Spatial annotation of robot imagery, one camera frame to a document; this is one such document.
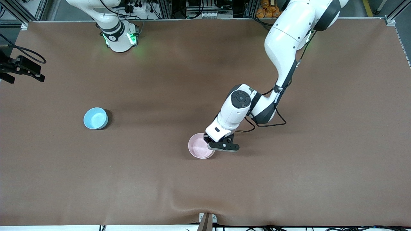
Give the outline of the metal table clamp bracket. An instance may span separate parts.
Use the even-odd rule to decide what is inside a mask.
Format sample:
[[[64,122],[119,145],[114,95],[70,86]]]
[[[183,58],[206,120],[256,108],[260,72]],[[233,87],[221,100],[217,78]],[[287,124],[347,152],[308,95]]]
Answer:
[[[217,224],[217,216],[215,214],[200,213],[197,231],[214,231],[214,224]]]

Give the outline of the aluminium frame post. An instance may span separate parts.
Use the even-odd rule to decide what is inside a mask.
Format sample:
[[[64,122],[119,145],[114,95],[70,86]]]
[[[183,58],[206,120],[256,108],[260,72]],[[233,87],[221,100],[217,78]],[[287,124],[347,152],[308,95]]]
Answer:
[[[160,9],[160,16],[163,20],[173,18],[173,0],[156,0]]]
[[[258,8],[260,7],[260,0],[244,0],[245,2],[245,10],[243,13],[243,17],[251,16],[255,17]]]

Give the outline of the pink bowl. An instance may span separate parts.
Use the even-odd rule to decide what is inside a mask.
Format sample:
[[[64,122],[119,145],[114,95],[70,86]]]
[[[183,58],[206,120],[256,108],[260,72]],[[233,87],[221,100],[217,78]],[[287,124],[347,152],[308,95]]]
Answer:
[[[208,159],[215,152],[215,150],[208,148],[208,143],[204,140],[204,133],[194,134],[189,139],[188,149],[191,155],[198,159]]]

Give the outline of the aluminium corner frame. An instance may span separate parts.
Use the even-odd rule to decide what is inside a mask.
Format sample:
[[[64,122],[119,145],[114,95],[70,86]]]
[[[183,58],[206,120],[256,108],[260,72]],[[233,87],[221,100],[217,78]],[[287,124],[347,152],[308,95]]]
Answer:
[[[408,63],[408,65],[409,65],[410,69],[411,69],[411,61],[410,61],[410,59],[409,59],[409,57],[408,57],[408,55],[407,55],[407,52],[406,52],[406,50],[405,50],[405,48],[404,48],[404,44],[403,44],[403,42],[402,42],[402,39],[400,38],[399,32],[398,32],[398,30],[397,30],[397,28],[396,28],[396,25],[395,25],[395,24],[396,24],[395,19],[396,19],[405,9],[407,9],[407,7],[410,6],[410,5],[411,5],[411,0],[402,0],[401,3],[400,3],[398,6],[396,6],[395,9],[392,10],[392,12],[389,13],[389,15],[385,15],[385,16],[384,16],[384,20],[385,20],[385,23],[386,23],[387,26],[394,26],[394,27],[395,27],[395,32],[397,33],[397,36],[398,36],[399,42],[400,42],[400,44],[401,44],[402,50],[403,50],[403,52],[404,52],[404,54],[405,54],[407,63]]]
[[[43,17],[50,0],[0,0],[0,28],[27,29]]]

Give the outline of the white power strip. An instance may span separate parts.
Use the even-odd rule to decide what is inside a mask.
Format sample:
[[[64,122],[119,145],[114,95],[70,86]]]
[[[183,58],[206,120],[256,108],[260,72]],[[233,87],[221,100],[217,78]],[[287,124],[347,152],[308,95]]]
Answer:
[[[147,0],[122,0],[125,4],[125,12],[127,14],[132,13],[146,13],[150,6]]]

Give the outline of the orange snack pile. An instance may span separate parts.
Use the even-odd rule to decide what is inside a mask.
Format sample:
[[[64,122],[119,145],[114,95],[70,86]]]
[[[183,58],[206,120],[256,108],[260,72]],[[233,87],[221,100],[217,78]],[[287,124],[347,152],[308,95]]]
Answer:
[[[257,18],[278,18],[282,14],[276,0],[259,0]]]

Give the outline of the blue bowl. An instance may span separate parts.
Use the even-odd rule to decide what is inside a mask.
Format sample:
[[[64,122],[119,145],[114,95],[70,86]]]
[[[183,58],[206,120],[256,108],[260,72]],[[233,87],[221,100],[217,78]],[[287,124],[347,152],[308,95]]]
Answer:
[[[101,130],[108,124],[107,112],[100,107],[89,109],[83,117],[84,126],[90,130]]]

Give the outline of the brown table mat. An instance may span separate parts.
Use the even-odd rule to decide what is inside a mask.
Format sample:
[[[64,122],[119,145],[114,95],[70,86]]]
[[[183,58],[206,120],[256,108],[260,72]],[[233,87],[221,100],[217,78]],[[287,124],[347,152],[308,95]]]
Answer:
[[[145,23],[118,54],[92,22],[33,22],[45,82],[0,83],[0,225],[411,226],[411,69],[383,19],[316,34],[279,102],[287,124],[194,158],[230,89],[277,78],[252,20]],[[103,108],[101,130],[84,114]]]

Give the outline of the white terminal block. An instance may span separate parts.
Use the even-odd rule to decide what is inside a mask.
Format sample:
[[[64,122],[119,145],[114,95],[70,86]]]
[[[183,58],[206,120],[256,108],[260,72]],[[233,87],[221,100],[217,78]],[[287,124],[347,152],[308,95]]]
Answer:
[[[199,14],[199,12],[187,12],[186,19],[215,19],[218,18],[218,12],[205,11]]]

